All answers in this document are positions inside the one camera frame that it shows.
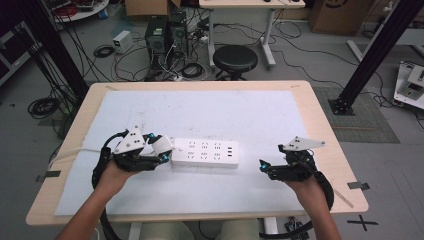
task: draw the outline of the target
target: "black stool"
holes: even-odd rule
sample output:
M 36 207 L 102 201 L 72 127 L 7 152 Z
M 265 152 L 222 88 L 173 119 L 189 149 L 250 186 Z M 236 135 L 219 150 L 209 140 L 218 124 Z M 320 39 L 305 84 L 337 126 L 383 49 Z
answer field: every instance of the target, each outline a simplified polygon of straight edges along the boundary
M 230 77 L 231 81 L 246 80 L 241 74 L 254 69 L 258 64 L 258 57 L 254 51 L 247 47 L 227 45 L 215 51 L 213 62 L 216 67 L 221 69 L 216 74 L 217 81 L 226 80 L 228 77 Z M 222 72 L 226 72 L 227 75 L 220 77 Z

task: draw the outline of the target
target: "white paper sheet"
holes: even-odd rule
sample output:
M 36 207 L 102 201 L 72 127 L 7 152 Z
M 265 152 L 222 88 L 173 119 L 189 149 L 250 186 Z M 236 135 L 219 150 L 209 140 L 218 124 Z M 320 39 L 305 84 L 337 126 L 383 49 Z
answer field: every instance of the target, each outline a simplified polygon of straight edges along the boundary
M 259 171 L 259 159 L 286 164 L 278 144 L 307 137 L 289 91 L 108 92 L 83 148 L 100 149 L 113 134 L 138 125 L 171 138 L 234 140 L 237 169 L 163 164 L 128 180 L 108 214 L 191 214 L 301 211 L 293 191 Z M 109 147 L 114 148 L 114 141 Z M 92 192 L 99 153 L 81 151 L 69 173 L 56 215 L 73 215 Z

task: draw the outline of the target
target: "white power strip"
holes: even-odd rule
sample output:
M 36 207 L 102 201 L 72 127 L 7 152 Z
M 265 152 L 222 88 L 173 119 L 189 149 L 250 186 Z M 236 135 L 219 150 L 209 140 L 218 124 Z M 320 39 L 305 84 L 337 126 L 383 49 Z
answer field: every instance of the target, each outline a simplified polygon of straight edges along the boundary
M 237 168 L 237 141 L 176 138 L 171 161 L 175 165 Z

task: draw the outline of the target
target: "black pole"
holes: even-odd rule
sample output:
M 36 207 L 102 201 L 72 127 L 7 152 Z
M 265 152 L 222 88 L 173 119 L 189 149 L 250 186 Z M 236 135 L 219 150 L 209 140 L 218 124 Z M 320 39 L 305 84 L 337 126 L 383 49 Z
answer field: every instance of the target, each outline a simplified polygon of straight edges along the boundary
M 84 81 L 71 55 L 69 55 L 59 34 L 54 29 L 46 9 L 40 1 L 43 0 L 17 0 L 16 3 L 26 25 L 48 52 L 77 97 L 77 104 L 81 105 L 87 95 L 88 85 Z
M 362 89 L 423 6 L 424 0 L 402 0 L 399 2 L 353 73 L 346 88 L 336 100 L 330 100 L 330 104 L 332 102 L 334 104 L 333 111 L 335 114 L 345 114 L 351 109 Z

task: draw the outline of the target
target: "hand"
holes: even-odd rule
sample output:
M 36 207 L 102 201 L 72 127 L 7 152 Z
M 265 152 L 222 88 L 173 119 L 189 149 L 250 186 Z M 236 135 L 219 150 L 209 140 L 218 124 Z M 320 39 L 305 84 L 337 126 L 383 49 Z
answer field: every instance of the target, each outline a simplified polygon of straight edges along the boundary
M 94 191 L 101 194 L 107 200 L 115 196 L 124 187 L 126 181 L 131 176 L 139 172 L 127 172 L 120 169 L 114 160 L 106 166 L 99 183 Z

